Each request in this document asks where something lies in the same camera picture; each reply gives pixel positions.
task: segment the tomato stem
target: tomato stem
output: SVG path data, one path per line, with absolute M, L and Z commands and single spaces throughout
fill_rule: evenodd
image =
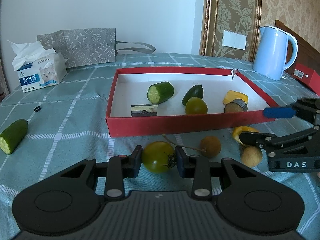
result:
M 188 148 L 188 149 L 191 149 L 191 150 L 195 150 L 195 151 L 199 151 L 199 152 L 205 152 L 206 149 L 198 149 L 198 148 L 193 148 L 193 147 L 189 147 L 189 146 L 183 146 L 183 145 L 179 145 L 179 144 L 176 144 L 174 143 L 172 140 L 170 140 L 164 133 L 162 134 L 163 138 L 166 139 L 168 142 L 176 145 L 176 146 L 179 146 L 179 147 L 184 147 L 184 148 Z

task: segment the tissue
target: tissue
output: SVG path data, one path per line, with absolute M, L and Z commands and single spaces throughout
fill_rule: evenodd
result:
M 15 54 L 17 54 L 12 61 L 12 66 L 15 71 L 17 71 L 23 65 L 36 61 L 38 58 L 46 57 L 55 53 L 54 49 L 45 50 L 39 41 L 21 44 L 13 43 L 9 40 L 8 42 L 11 44 Z

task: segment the metal screw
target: metal screw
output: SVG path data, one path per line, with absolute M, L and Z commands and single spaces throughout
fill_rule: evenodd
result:
M 205 188 L 198 188 L 195 190 L 195 195 L 199 197 L 206 197 L 210 194 L 210 191 Z
M 119 190 L 119 189 L 115 189 L 115 188 L 109 189 L 109 190 L 107 191 L 107 195 L 108 195 L 109 197 L 120 197 L 120 196 L 122 195 L 122 191 Z

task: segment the patterned wallpaper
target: patterned wallpaper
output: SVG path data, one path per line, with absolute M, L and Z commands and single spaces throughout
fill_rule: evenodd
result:
M 248 60 L 256 0 L 219 0 L 213 56 Z M 247 36 L 246 49 L 222 46 L 223 31 Z
M 280 20 L 320 52 L 320 0 L 262 0 L 260 26 Z

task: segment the cucumber piece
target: cucumber piece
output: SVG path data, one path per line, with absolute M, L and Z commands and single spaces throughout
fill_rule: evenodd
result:
M 153 104 L 160 104 L 170 99 L 174 94 L 173 86 L 167 82 L 161 82 L 149 87 L 147 97 Z
M 233 100 L 230 103 L 227 103 L 224 107 L 225 113 L 239 113 L 239 112 L 247 112 L 248 106 L 247 104 L 240 98 Z
M 182 104 L 186 106 L 190 98 L 203 98 L 203 88 L 201 85 L 195 85 L 188 90 L 182 99 Z
M 11 154 L 22 141 L 28 131 L 28 122 L 19 119 L 13 122 L 0 134 L 0 148 L 6 154 Z

